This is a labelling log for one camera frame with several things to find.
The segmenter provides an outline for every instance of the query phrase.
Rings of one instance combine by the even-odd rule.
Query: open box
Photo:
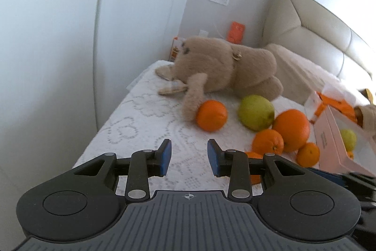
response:
[[[361,127],[336,109],[327,106],[313,125],[320,148],[320,169],[331,173],[359,172],[376,176],[376,144]],[[340,129],[351,129],[357,135],[354,160],[347,156]]]

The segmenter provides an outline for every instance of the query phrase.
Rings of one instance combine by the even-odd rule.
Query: beige blanket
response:
[[[312,91],[321,91],[325,83],[329,83],[341,91],[350,92],[356,98],[356,105],[369,103],[359,91],[349,88],[333,74],[285,47],[269,44],[265,49],[272,52],[276,58],[275,76],[283,85],[283,97],[304,104]]]

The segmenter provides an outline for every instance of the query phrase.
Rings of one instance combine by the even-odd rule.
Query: small orange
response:
[[[261,155],[264,153],[281,154],[283,152],[283,138],[275,130],[262,130],[253,139],[252,151]]]
[[[352,151],[346,151],[347,152],[347,156],[350,158],[350,159],[354,159],[354,153]]]
[[[221,129],[227,121],[227,109],[216,100],[205,101],[196,114],[196,123],[207,132]]]
[[[293,152],[304,146],[309,138],[310,124],[307,116],[299,110],[282,112],[274,120],[272,129],[282,135],[283,151]]]
[[[262,159],[262,155],[255,153],[253,151],[248,151],[248,152],[246,152],[246,154],[249,158]],[[261,176],[260,175],[251,175],[251,183],[252,183],[252,185],[261,183]]]
[[[306,143],[296,155],[296,162],[302,167],[312,167],[319,159],[320,149],[315,143]]]

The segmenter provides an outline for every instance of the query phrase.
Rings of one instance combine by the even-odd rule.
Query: green fruit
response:
[[[244,97],[238,109],[239,120],[253,131],[270,127],[274,121],[274,106],[259,95]]]
[[[353,151],[358,139],[355,132],[350,129],[342,129],[340,132],[346,151]]]

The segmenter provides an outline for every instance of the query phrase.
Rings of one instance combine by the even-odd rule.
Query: plush rabbit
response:
[[[183,116],[194,120],[204,93],[232,88],[242,98],[260,95],[273,100],[283,87],[274,76],[277,70],[273,54],[229,43],[221,39],[190,37],[184,43],[175,64],[159,67],[156,74],[166,80],[176,80],[174,88],[159,90],[160,95],[187,91],[183,100]]]

